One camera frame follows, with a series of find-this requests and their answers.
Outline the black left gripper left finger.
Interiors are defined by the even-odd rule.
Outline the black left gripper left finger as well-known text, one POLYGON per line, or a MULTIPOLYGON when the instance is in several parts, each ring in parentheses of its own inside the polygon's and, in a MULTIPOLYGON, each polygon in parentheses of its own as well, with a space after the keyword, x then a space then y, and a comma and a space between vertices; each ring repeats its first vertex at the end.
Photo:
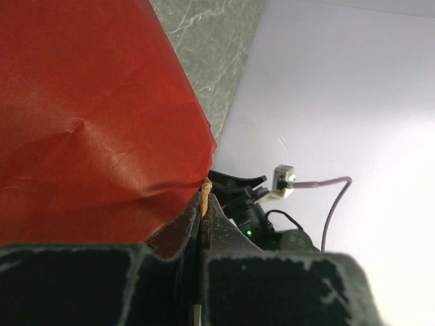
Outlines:
POLYGON ((2 325, 192 325, 200 195, 135 244, 1 249, 2 325))

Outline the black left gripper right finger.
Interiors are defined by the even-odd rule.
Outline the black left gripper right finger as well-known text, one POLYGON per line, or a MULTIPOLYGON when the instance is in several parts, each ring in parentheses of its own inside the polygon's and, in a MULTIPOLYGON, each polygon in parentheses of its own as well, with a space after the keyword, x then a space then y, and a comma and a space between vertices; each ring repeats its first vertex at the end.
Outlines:
POLYGON ((342 253, 263 251, 209 197, 203 325, 382 325, 368 279, 342 253))

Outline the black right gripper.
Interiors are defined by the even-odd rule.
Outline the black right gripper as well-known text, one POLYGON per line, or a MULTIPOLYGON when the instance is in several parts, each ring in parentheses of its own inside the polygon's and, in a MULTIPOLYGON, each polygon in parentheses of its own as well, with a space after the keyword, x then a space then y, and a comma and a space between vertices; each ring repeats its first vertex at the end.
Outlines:
POLYGON ((262 184, 266 176, 241 178, 210 171, 211 193, 215 195, 225 216, 249 238, 261 238, 272 232, 260 200, 268 193, 262 184))

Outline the red brown paper bag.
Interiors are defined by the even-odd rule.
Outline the red brown paper bag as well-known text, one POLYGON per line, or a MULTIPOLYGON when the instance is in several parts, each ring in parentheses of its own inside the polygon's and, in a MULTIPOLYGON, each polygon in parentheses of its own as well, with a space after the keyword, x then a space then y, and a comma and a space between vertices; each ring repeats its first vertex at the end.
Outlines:
POLYGON ((1 244, 141 242, 215 147, 148 1, 1 2, 1 244))

